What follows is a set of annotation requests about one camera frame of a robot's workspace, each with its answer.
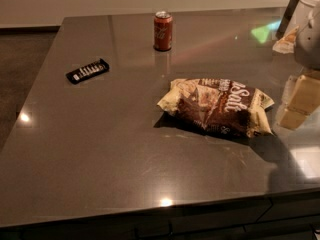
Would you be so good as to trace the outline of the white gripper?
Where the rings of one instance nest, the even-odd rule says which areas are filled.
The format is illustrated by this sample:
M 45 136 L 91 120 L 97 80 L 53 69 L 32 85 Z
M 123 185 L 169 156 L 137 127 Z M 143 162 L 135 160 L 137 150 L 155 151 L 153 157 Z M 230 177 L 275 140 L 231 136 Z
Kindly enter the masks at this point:
M 295 47 L 295 61 L 313 70 L 320 70 L 320 7 L 315 6 L 306 21 L 299 27 Z M 308 114 L 320 106 L 320 80 L 306 75 L 298 77 L 288 108 L 281 105 L 276 121 L 279 126 L 295 130 L 307 119 Z

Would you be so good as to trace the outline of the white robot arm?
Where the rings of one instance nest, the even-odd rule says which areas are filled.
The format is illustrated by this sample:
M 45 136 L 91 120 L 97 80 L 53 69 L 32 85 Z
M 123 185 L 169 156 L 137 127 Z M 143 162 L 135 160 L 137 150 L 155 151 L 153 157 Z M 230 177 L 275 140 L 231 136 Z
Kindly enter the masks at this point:
M 277 38 L 273 50 L 302 66 L 288 78 L 277 112 L 277 123 L 294 130 L 320 106 L 320 0 L 290 0 Z

